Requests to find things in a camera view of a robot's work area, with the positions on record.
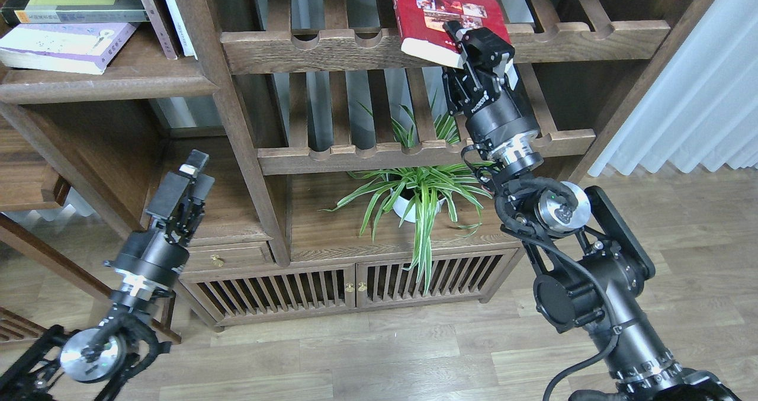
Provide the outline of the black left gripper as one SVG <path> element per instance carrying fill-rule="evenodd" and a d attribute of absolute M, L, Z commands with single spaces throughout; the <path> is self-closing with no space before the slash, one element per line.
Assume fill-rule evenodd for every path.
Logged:
<path fill-rule="evenodd" d="M 122 276 L 111 298 L 165 298 L 189 259 L 187 250 L 201 220 L 210 190 L 216 181 L 204 174 L 209 155 L 192 150 L 179 171 L 168 172 L 154 194 L 146 214 L 151 225 L 127 238 L 108 266 Z"/>

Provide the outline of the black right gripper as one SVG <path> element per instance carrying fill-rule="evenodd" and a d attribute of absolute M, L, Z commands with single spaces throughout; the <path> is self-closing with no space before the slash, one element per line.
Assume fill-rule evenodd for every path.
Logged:
<path fill-rule="evenodd" d="M 483 159 L 539 159 L 531 142 L 539 125 L 525 94 L 508 80 L 515 48 L 487 27 L 467 29 L 460 21 L 446 21 L 462 58 L 462 68 L 443 68 L 448 108 L 462 112 L 465 127 Z"/>

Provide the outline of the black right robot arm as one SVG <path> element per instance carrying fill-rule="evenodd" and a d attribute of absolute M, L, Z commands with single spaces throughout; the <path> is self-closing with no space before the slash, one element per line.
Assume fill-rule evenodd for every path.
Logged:
<path fill-rule="evenodd" d="M 736 400 L 707 370 L 685 368 L 637 303 L 656 272 L 637 238 L 598 186 L 536 177 L 542 163 L 531 143 L 533 112 L 510 87 L 514 48 L 489 28 L 444 23 L 462 63 L 445 67 L 447 104 L 466 117 L 472 145 L 486 165 L 470 165 L 494 198 L 501 229 L 525 247 L 536 278 L 536 307 L 558 333 L 584 328 L 598 354 L 561 371 L 546 387 L 604 360 L 615 393 L 576 390 L 571 400 Z"/>

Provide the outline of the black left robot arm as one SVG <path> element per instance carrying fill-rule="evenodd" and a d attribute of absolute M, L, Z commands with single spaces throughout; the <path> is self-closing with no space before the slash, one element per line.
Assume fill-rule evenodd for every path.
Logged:
<path fill-rule="evenodd" d="M 62 375 L 82 384 L 105 382 L 98 400 L 112 400 L 131 378 L 171 350 L 150 326 L 155 302 L 173 296 L 190 257 L 188 245 L 205 216 L 214 178 L 205 174 L 209 156 L 192 150 L 178 171 L 168 172 L 146 213 L 152 224 L 130 234 L 116 259 L 107 262 L 123 276 L 112 291 L 112 307 L 97 326 L 66 332 L 54 325 L 2 375 L 3 400 L 51 400 Z"/>

